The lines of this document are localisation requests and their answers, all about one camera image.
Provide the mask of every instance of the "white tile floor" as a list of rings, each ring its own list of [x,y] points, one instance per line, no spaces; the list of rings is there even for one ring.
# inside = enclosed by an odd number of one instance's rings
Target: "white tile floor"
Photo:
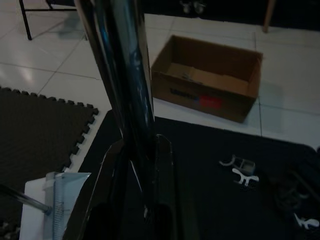
[[[28,19],[33,41],[13,1],[0,1],[0,85],[100,109],[79,154],[72,156],[71,169],[77,171],[111,105],[77,14],[35,12]],[[151,62],[173,34],[264,53],[259,99],[243,124],[158,99],[156,116],[320,146],[319,32],[271,27],[264,34],[255,25],[150,14],[145,20]]]

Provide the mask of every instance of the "metal tube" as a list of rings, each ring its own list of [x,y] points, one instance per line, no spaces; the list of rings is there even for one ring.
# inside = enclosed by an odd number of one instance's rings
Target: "metal tube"
[[[142,191],[150,193],[155,171],[156,134],[140,1],[76,0],[75,5]]]
[[[23,204],[39,209],[45,214],[48,214],[51,211],[51,207],[3,184],[0,184],[0,194],[7,195]]]

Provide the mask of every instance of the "open cardboard box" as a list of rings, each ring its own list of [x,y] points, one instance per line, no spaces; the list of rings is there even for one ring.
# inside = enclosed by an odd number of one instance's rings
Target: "open cardboard box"
[[[172,36],[151,68],[155,98],[243,122],[259,93],[261,53]]]

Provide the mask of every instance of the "red label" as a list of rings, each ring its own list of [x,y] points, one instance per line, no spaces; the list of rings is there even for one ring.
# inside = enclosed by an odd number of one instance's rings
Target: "red label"
[[[203,107],[219,109],[221,108],[222,100],[213,96],[200,96],[199,103]]]

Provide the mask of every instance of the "wooden leg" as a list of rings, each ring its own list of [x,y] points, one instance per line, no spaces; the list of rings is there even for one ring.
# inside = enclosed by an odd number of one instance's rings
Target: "wooden leg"
[[[265,14],[264,24],[263,24],[263,31],[265,33],[268,32],[269,24],[272,18],[272,14],[274,13],[275,5],[277,0],[269,0],[268,7]]]

